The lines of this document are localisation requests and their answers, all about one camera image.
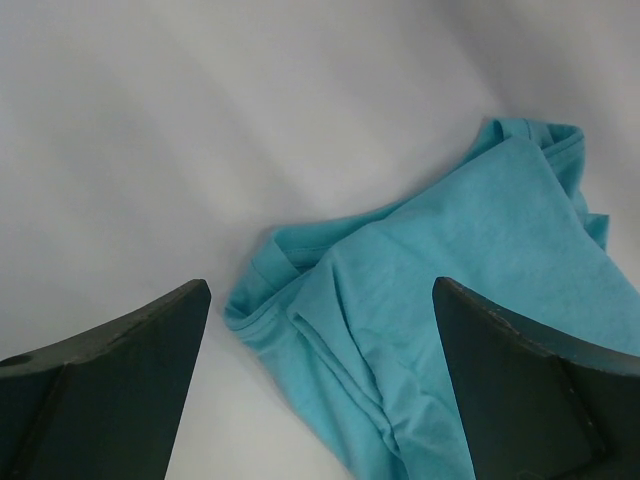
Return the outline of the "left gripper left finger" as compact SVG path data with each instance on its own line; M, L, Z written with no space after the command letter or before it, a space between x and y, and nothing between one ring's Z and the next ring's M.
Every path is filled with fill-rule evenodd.
M163 479L210 306L202 279L1 363L4 479Z

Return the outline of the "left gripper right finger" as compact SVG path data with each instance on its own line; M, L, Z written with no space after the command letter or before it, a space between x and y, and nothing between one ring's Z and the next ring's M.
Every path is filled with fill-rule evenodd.
M447 277L432 299L478 479L636 479L639 359Z

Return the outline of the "teal t shirt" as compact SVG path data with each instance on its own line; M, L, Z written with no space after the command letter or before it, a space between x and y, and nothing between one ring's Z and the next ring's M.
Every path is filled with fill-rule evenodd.
M227 326L359 479L470 479L432 288L450 277L572 336L639 351L639 295L580 190L583 132L496 119L460 165L377 211L272 233Z

